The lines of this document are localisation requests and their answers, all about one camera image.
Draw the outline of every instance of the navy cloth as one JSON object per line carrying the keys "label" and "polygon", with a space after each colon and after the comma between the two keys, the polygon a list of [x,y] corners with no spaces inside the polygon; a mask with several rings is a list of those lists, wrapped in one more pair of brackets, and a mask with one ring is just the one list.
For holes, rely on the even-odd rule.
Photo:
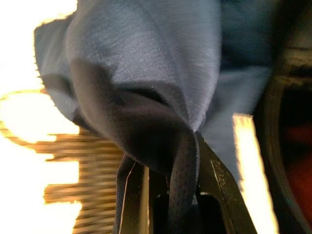
{"label": "navy cloth", "polygon": [[35,30],[40,75],[60,112],[170,178],[168,228],[196,233],[195,132],[238,180],[232,114],[250,113],[270,76],[273,0],[79,0]]}

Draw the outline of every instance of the woven wicker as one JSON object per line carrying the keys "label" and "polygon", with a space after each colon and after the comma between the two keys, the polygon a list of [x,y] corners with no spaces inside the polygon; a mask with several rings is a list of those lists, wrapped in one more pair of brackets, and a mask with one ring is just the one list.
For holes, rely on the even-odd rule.
{"label": "woven wicker", "polygon": [[122,152],[109,140],[101,140],[81,129],[78,135],[56,135],[55,142],[26,142],[5,127],[0,119],[0,132],[15,144],[39,154],[53,154],[48,161],[78,161],[79,181],[76,184],[49,185],[46,203],[74,202],[82,204],[74,234],[108,234],[112,232],[116,202],[116,172]]}

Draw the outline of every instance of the wicker basket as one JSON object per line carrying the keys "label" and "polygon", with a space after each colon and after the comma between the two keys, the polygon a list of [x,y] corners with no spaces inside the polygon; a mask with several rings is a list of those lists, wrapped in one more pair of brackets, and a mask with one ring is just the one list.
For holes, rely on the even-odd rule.
{"label": "wicker basket", "polygon": [[[5,102],[15,92],[0,99]],[[48,185],[45,203],[80,202],[82,209],[74,226],[74,234],[111,233],[115,217],[116,172],[122,152],[109,140],[101,140],[80,129],[77,135],[57,134],[54,142],[29,143],[15,136],[0,119],[1,134],[17,145],[33,149],[38,154],[53,154],[47,161],[78,161],[79,180],[76,184]]]}

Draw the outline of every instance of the blue fabric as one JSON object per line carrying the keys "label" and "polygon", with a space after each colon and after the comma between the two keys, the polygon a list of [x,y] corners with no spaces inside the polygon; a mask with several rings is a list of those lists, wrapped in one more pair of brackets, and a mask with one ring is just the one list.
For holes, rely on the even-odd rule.
{"label": "blue fabric", "polygon": [[35,30],[43,83],[61,113],[170,177],[170,233],[196,233],[196,131],[238,179],[232,113],[251,113],[270,76],[273,0],[79,0]]}

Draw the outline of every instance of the red object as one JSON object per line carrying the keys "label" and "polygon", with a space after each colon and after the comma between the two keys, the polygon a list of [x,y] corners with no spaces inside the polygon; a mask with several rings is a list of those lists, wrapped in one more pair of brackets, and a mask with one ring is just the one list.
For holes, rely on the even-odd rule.
{"label": "red object", "polygon": [[312,228],[312,125],[289,128],[286,139],[305,144],[310,149],[305,157],[287,168],[287,176],[297,203]]}

